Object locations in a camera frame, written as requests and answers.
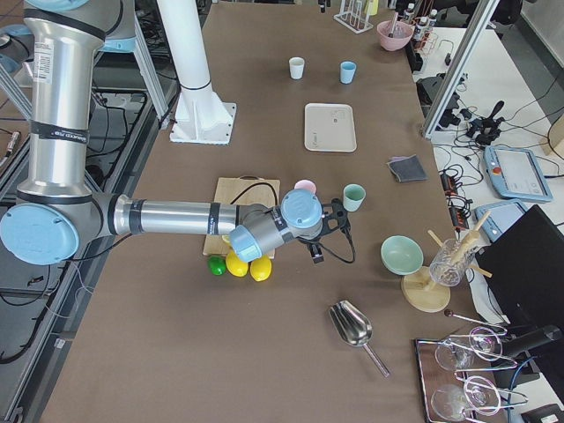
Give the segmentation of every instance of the table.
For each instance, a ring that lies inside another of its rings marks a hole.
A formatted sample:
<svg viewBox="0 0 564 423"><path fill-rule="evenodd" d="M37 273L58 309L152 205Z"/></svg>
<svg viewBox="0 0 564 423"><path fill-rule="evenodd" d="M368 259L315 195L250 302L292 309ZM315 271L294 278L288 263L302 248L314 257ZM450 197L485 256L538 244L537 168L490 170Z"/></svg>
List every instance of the table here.
<svg viewBox="0 0 564 423"><path fill-rule="evenodd" d="M357 182L367 190L350 216L357 262L326 256L314 265L294 243L277 250L272 277L258 284L212 276L204 237L127 240L108 259L41 421L422 421L412 340L462 324L409 306L379 258L385 238L404 234L430 263L426 230L452 235L404 53L384 52L374 31L356 35L313 6L214 4L204 43L214 90L237 102L231 144L172 144L163 132L136 197L211 201L220 176L253 174L280 179L281 192L310 179L328 202ZM306 59L302 80L289 78L292 56ZM338 82L344 60L358 64L350 85ZM309 102L352 106L355 153L306 151ZM395 182L386 161L414 153L429 180ZM336 234L324 243L348 252ZM329 306L343 299L372 321L389 379L332 327ZM449 306L473 314L466 286Z"/></svg>

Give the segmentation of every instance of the white tray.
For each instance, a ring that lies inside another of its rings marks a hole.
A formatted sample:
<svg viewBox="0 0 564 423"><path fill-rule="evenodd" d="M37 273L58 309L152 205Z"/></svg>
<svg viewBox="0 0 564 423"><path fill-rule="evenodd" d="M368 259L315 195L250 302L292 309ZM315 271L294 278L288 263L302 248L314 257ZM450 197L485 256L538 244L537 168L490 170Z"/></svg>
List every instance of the white tray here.
<svg viewBox="0 0 564 423"><path fill-rule="evenodd" d="M312 152L354 152L353 108L348 104L309 103L304 145Z"/></svg>

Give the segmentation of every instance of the black monitor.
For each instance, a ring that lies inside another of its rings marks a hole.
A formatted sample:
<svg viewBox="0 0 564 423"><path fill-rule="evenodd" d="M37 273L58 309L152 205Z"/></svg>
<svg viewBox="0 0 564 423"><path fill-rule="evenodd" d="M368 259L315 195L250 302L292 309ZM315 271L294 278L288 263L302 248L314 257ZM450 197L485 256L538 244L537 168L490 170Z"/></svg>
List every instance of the black monitor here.
<svg viewBox="0 0 564 423"><path fill-rule="evenodd" d="M511 328L555 325L564 331L564 235L533 205L484 253L479 266ZM564 401L562 339L530 350L554 392Z"/></svg>

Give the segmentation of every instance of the gray cloth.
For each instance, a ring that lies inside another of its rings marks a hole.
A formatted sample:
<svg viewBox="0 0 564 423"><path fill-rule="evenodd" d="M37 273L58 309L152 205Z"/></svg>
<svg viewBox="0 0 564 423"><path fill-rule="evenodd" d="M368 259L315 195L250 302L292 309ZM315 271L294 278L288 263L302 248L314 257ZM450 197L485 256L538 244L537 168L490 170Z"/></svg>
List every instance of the gray cloth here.
<svg viewBox="0 0 564 423"><path fill-rule="evenodd" d="M410 157L392 157L388 167L398 182L427 180L427 174L415 154Z"/></svg>

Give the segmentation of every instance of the blue joint cap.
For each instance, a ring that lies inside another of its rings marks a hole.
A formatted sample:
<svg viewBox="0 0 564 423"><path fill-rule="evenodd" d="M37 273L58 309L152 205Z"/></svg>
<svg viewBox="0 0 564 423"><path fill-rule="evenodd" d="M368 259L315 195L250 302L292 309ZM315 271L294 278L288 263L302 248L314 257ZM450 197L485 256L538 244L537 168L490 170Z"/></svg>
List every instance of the blue joint cap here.
<svg viewBox="0 0 564 423"><path fill-rule="evenodd" d="M133 53L137 41L133 38L123 38L120 40L106 40L102 51L106 53Z"/></svg>
<svg viewBox="0 0 564 423"><path fill-rule="evenodd" d="M323 214L321 203L306 189L293 189L286 194L280 205L282 217L288 225L307 229L319 223Z"/></svg>
<svg viewBox="0 0 564 423"><path fill-rule="evenodd" d="M4 246L26 263L59 263L78 249L77 229L58 210L24 203L10 208L0 220Z"/></svg>
<svg viewBox="0 0 564 423"><path fill-rule="evenodd" d="M32 34L27 26L21 24L6 25L5 27L0 28L0 33L7 33L12 37L21 37L23 35Z"/></svg>
<svg viewBox="0 0 564 423"><path fill-rule="evenodd" d="M263 256L253 234L243 225L238 225L229 234L229 242L235 254L245 263Z"/></svg>
<svg viewBox="0 0 564 423"><path fill-rule="evenodd" d="M26 0L33 7L43 11L72 11L84 6L90 0Z"/></svg>
<svg viewBox="0 0 564 423"><path fill-rule="evenodd" d="M19 63L11 57L0 55L0 66L6 69L6 72L13 73L19 69Z"/></svg>

